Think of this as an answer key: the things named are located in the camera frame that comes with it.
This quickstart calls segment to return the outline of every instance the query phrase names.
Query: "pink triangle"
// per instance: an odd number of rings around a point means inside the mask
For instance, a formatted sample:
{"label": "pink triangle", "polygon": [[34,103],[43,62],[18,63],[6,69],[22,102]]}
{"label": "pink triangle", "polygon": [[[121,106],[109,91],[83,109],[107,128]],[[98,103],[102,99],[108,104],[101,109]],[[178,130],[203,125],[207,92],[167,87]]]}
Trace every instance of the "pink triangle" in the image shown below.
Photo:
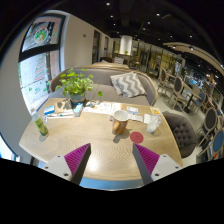
{"label": "pink triangle", "polygon": [[155,152],[145,148],[144,146],[141,146],[138,144],[134,144],[134,145],[138,149],[138,152],[142,158],[142,161],[145,164],[147,171],[151,175],[160,156],[156,154]]}
{"label": "pink triangle", "polygon": [[90,143],[83,145],[64,156],[72,175],[75,173]]}

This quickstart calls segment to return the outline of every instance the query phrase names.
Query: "small vase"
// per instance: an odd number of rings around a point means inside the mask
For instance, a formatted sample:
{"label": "small vase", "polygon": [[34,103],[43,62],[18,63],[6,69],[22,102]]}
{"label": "small vase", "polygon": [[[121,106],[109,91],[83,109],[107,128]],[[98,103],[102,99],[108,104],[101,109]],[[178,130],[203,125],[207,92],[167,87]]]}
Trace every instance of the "small vase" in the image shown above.
{"label": "small vase", "polygon": [[78,103],[84,103],[86,100],[85,93],[83,96],[81,94],[69,94],[71,98],[72,106],[76,106]]}

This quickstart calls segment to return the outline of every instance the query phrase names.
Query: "gray armchair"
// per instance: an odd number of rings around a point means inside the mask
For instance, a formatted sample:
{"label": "gray armchair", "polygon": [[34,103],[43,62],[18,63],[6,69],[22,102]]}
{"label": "gray armchair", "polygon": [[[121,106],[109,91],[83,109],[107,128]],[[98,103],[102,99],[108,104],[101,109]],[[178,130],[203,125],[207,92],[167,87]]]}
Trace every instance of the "gray armchair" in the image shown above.
{"label": "gray armchair", "polygon": [[197,145],[197,139],[190,122],[183,116],[172,113],[163,113],[170,126],[182,158],[191,155]]}

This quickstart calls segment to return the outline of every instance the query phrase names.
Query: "wall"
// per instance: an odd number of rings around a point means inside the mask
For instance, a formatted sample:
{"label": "wall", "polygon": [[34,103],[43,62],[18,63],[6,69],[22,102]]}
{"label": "wall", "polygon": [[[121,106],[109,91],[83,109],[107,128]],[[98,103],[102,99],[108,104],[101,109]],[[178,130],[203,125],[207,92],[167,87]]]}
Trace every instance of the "wall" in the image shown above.
{"label": "wall", "polygon": [[[100,58],[103,57],[104,54],[105,34],[76,16],[70,15],[64,47],[65,68],[92,64],[94,30],[100,32]],[[113,40],[110,37],[108,38],[108,50],[112,52],[113,44],[111,44],[111,42],[113,42]]]}
{"label": "wall", "polygon": [[0,132],[21,162],[30,163],[31,156],[20,146],[19,141],[31,120],[20,90],[18,76],[19,50],[26,33],[24,29],[5,54],[0,68]]}

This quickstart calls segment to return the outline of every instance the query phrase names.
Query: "green plant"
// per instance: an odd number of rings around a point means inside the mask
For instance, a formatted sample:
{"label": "green plant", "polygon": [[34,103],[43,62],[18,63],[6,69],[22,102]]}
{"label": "green plant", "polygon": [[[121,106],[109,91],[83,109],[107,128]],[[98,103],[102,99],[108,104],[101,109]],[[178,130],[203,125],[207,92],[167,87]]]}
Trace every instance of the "green plant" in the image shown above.
{"label": "green plant", "polygon": [[[68,71],[68,74],[62,74],[61,79],[59,80],[62,85],[57,85],[55,90],[59,88],[63,88],[62,94],[66,96],[68,94],[79,94],[84,96],[86,91],[92,91],[93,86],[91,85],[93,82],[93,75],[89,75],[87,78],[84,78],[84,74],[80,72],[80,74],[75,74],[73,72],[73,68]],[[103,96],[103,93],[99,91],[98,96]]]}

